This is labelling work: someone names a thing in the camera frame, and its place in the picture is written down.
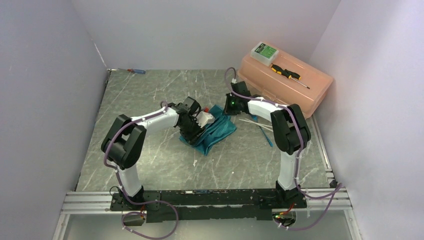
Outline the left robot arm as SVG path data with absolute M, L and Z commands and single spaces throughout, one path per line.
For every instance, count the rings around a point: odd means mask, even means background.
M 192 97 L 178 104 L 162 101 L 160 109 L 142 116 L 119 115 L 109 129 L 101 150 L 103 163 L 112 168 L 124 204 L 131 210 L 144 203 L 144 187 L 137 172 L 145 138 L 168 128 L 178 128 L 187 144 L 194 145 L 215 117 L 201 108 Z

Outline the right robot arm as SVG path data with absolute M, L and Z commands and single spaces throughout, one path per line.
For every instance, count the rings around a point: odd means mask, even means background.
M 297 184 L 300 153 L 311 139 L 300 106 L 278 104 L 261 96 L 253 97 L 244 81 L 227 82 L 226 85 L 230 90 L 226 95 L 226 114 L 238 115 L 243 112 L 271 122 L 274 141 L 281 152 L 275 200 L 280 207 L 289 207 L 295 198 L 301 196 Z

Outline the teal cloth napkin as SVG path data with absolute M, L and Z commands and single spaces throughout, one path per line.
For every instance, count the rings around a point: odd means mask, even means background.
M 208 113 L 213 115 L 215 121 L 207 124 L 204 132 L 200 135 L 194 144 L 189 144 L 180 132 L 179 140 L 184 144 L 193 147 L 198 152 L 207 156 L 212 147 L 218 142 L 224 140 L 226 137 L 234 133 L 237 129 L 236 125 L 232 123 L 231 117 L 224 114 L 224 109 L 219 105 L 214 105 L 208 110 Z

